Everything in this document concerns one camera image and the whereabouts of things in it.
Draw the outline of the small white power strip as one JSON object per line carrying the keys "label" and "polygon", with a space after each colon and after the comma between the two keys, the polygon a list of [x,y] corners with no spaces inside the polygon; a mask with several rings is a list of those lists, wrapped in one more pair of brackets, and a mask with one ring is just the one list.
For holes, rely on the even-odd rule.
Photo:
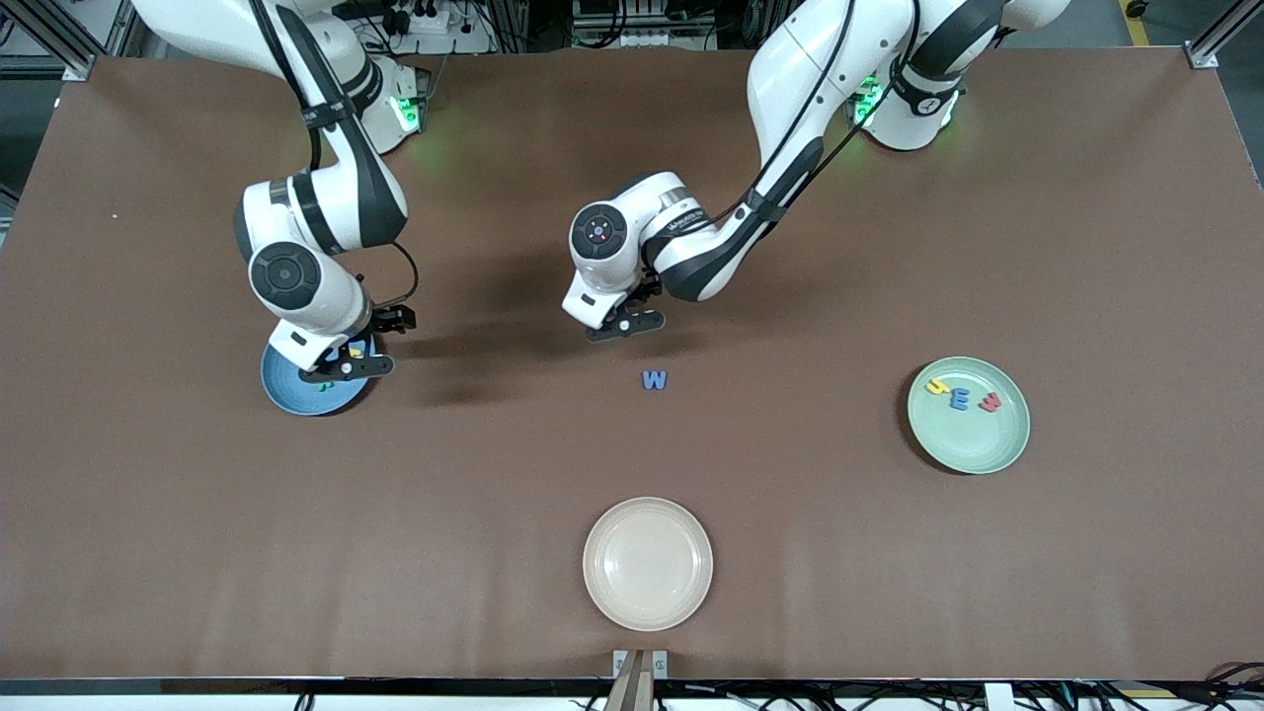
{"label": "small white power strip", "polygon": [[599,29],[583,35],[583,44],[597,48],[641,48],[641,46],[670,46],[676,40],[676,32],[667,27],[647,27],[632,29]]}

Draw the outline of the brown table mat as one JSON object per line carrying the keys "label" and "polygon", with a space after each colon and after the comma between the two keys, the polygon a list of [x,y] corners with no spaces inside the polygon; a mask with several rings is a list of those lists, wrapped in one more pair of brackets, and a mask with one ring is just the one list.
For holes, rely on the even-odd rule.
{"label": "brown table mat", "polygon": [[[1264,191],[1177,49],[1004,49],[924,151],[858,138],[731,286],[588,344],[578,207],[757,170],[748,54],[450,59],[391,154],[418,326],[356,407],[281,412],[233,238],[305,162],[283,82],[107,59],[0,249],[0,676],[1198,678],[1264,659]],[[1023,391],[992,474],[921,450],[932,361]],[[646,391],[642,369],[666,369]],[[597,610],[597,517],[695,514],[709,595]]]}

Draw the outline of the white power strip with plugs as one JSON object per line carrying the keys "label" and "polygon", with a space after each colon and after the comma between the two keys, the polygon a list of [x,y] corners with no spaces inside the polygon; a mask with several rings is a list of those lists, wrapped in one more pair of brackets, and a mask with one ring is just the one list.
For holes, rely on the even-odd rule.
{"label": "white power strip with plugs", "polygon": [[379,27],[401,54],[479,54],[501,46],[474,0],[375,0]]}

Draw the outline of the beige plate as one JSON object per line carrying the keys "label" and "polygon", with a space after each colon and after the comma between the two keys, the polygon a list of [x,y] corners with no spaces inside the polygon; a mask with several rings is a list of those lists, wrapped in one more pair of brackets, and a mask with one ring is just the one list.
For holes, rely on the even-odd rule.
{"label": "beige plate", "polygon": [[636,633],[694,616],[712,590],[715,554],[694,512],[664,497],[632,497],[597,517],[581,555],[597,610]]}

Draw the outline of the blue plate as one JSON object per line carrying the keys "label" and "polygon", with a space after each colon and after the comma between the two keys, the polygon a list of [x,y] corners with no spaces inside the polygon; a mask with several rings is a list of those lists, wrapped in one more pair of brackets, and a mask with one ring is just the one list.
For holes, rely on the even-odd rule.
{"label": "blue plate", "polygon": [[367,392],[367,380],[339,381],[319,392],[319,385],[300,380],[298,369],[272,345],[262,354],[259,374],[263,390],[276,407],[297,416],[331,416],[351,407]]}

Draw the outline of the green plate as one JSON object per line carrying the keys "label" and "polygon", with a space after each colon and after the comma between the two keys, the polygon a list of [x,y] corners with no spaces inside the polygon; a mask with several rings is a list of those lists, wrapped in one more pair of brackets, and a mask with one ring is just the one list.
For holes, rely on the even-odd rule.
{"label": "green plate", "polygon": [[[967,411],[951,407],[951,396],[929,393],[928,380],[967,388]],[[1004,405],[996,412],[980,409],[980,400],[997,392]],[[913,378],[905,401],[913,439],[939,464],[962,474],[992,474],[1012,466],[1031,436],[1031,414],[1018,383],[997,366],[969,356],[932,361]]]}

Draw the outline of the aluminium frame post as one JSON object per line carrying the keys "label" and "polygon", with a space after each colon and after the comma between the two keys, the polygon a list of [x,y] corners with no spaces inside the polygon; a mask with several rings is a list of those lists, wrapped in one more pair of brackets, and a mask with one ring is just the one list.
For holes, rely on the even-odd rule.
{"label": "aluminium frame post", "polygon": [[0,0],[0,80],[85,81],[138,37],[131,0]]}
{"label": "aluminium frame post", "polygon": [[1218,67],[1218,52],[1264,11],[1264,0],[1232,0],[1183,51],[1192,70]]}

